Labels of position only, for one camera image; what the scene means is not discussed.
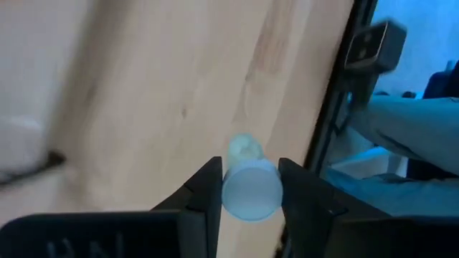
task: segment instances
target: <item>black object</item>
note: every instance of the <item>black object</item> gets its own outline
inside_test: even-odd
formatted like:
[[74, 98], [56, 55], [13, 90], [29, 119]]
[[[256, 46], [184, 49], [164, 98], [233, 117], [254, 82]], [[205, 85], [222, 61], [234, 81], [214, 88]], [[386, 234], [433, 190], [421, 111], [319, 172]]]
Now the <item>black object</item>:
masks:
[[222, 159], [214, 157], [151, 211], [13, 220], [0, 231], [0, 257], [216, 257], [221, 193]]
[[416, 92], [410, 92], [410, 91], [403, 92], [402, 97], [404, 97], [404, 98], [416, 98]]
[[390, 20], [355, 33], [344, 62], [348, 77], [352, 77], [347, 86], [352, 96], [351, 111], [363, 108], [379, 75], [398, 65], [406, 37], [406, 29]]
[[406, 37], [406, 29], [393, 21], [362, 29], [352, 39], [344, 68], [377, 75], [392, 71], [399, 63]]
[[[394, 218], [279, 160], [295, 257], [457, 257], [457, 218]], [[9, 222], [0, 257], [216, 257], [222, 160], [212, 158], [151, 211], [44, 214]]]

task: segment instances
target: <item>plastic cup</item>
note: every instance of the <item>plastic cup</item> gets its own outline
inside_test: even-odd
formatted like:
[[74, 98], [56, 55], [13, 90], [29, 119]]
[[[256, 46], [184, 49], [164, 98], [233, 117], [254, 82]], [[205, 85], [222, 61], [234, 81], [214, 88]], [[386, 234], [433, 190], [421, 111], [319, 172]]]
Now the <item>plastic cup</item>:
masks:
[[277, 168], [267, 159], [243, 160], [224, 175], [223, 207], [234, 217], [259, 222], [282, 205], [283, 187]]

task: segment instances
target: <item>wooden surface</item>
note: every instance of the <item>wooden surface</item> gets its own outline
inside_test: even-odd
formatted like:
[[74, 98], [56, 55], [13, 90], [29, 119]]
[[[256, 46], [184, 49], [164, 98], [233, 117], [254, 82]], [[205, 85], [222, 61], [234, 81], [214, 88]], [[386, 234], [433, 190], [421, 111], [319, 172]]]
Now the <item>wooden surface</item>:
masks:
[[[1, 218], [149, 209], [240, 132], [302, 163], [351, 4], [100, 1], [52, 134], [69, 162], [4, 189]], [[271, 257], [282, 223], [222, 210], [218, 256]]]

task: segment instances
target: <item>person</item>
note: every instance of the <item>person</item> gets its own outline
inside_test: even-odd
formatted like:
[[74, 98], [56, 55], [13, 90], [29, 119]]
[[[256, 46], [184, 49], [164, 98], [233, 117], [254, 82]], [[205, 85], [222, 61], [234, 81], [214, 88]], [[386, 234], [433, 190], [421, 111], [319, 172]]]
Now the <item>person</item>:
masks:
[[382, 174], [359, 180], [329, 169], [329, 183], [392, 216], [459, 216], [459, 98], [373, 96], [349, 125], [393, 153], [428, 164], [417, 166], [418, 173], [440, 172], [424, 180], [413, 171], [406, 178]]

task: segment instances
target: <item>wooden table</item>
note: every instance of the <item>wooden table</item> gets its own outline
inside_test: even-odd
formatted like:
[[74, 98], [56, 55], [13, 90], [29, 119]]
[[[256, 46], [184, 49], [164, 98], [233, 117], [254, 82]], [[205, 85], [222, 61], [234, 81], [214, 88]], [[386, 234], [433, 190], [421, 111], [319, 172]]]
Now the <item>wooden table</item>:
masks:
[[[352, 4], [94, 3], [52, 134], [68, 162], [3, 190], [1, 219], [149, 209], [235, 133], [252, 133], [273, 161], [302, 163]], [[281, 212], [244, 224], [222, 210], [218, 256], [271, 257], [282, 223]]]

